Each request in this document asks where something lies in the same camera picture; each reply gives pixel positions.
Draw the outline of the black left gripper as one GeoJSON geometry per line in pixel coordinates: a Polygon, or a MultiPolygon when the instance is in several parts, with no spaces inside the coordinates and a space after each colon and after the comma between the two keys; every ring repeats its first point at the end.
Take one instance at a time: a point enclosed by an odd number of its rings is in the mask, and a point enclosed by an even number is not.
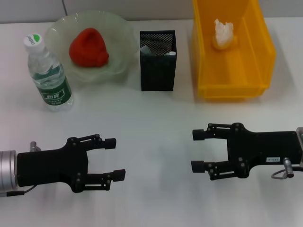
{"type": "Polygon", "coordinates": [[[19,153],[17,180],[20,187],[48,183],[66,183],[74,193],[109,191],[112,182],[125,179],[126,170],[103,174],[88,174],[87,151],[115,149],[116,139],[104,139],[99,134],[71,137],[59,149],[19,153]]]}

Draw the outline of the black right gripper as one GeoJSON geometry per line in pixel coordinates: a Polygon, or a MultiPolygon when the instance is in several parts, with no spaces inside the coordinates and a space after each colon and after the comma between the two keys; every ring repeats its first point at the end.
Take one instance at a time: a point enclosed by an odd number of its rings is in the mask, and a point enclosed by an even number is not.
{"type": "Polygon", "coordinates": [[[193,130],[192,136],[194,141],[227,139],[229,161],[191,161],[193,173],[208,172],[212,181],[247,178],[252,168],[264,165],[283,165],[286,178],[292,178],[292,165],[299,164],[303,154],[295,131],[251,132],[242,123],[209,123],[206,130],[193,130]]]}

